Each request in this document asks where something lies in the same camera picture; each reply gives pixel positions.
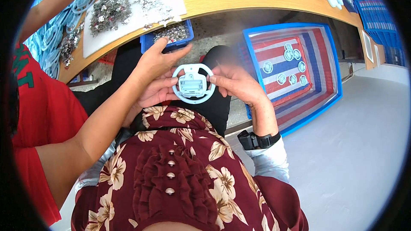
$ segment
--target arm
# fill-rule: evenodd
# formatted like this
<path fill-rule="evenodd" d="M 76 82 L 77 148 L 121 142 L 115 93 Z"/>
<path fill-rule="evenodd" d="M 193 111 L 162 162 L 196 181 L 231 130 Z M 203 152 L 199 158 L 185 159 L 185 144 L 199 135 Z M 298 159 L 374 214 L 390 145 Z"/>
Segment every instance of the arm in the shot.
<path fill-rule="evenodd" d="M 80 174 L 106 151 L 146 86 L 170 70 L 191 49 L 191 46 L 187 46 L 171 54 L 162 54 L 167 41 L 167 38 L 159 39 L 147 50 L 126 82 L 97 108 L 72 139 L 36 147 L 58 208 L 63 205 Z"/>
<path fill-rule="evenodd" d="M 251 108 L 253 130 L 257 136 L 278 133 L 274 107 L 261 86 L 241 67 L 220 65 L 213 69 L 210 82 L 220 93 L 235 95 Z M 287 154 L 282 138 L 268 149 L 245 151 L 254 161 L 255 175 L 269 176 L 288 183 Z"/>
<path fill-rule="evenodd" d="M 20 32 L 19 41 L 25 41 L 51 18 L 63 11 L 74 0 L 43 0 L 27 14 Z"/>

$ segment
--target woman's left hand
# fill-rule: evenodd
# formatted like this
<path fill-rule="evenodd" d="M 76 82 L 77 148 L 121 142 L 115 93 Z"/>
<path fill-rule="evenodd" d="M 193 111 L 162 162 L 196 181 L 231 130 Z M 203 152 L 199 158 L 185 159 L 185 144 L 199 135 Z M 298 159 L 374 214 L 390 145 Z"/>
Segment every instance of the woman's left hand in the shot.
<path fill-rule="evenodd" d="M 143 92 L 138 101 L 131 107 L 126 119 L 123 122 L 123 127 L 129 127 L 134 118 L 141 112 L 143 108 L 150 107 L 168 100 L 180 100 L 174 94 L 172 89 L 176 85 L 178 78 L 172 78 L 175 68 L 153 80 Z"/>

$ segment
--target woman's right hand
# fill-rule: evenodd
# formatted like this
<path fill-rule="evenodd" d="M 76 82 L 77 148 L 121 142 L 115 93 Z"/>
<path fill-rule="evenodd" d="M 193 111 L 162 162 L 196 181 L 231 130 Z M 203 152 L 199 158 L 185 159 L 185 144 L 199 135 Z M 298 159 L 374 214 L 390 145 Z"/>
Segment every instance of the woman's right hand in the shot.
<path fill-rule="evenodd" d="M 213 69 L 210 82 L 218 86 L 223 97 L 235 95 L 244 103 L 253 107 L 262 98 L 267 98 L 260 84 L 242 67 L 219 65 Z"/>
<path fill-rule="evenodd" d="M 163 37 L 157 40 L 144 54 L 141 56 L 132 75 L 143 76 L 144 81 L 150 83 L 155 78 L 169 71 L 177 61 L 190 52 L 192 45 L 189 44 L 185 48 L 172 53 L 162 54 L 163 49 L 167 46 L 168 38 Z"/>

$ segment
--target button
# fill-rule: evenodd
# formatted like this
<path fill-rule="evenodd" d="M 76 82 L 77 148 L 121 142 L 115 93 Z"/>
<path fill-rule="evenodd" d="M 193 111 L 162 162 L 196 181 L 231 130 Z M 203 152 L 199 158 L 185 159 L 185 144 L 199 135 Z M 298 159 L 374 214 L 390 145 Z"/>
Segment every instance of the button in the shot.
<path fill-rule="evenodd" d="M 173 172 L 168 172 L 167 177 L 169 177 L 170 179 L 173 179 L 175 177 L 175 175 L 174 175 Z"/>
<path fill-rule="evenodd" d="M 172 195 L 174 192 L 175 192 L 175 191 L 174 191 L 173 188 L 170 188 L 170 187 L 169 187 L 169 188 L 166 189 L 166 193 L 169 194 L 169 195 Z"/>

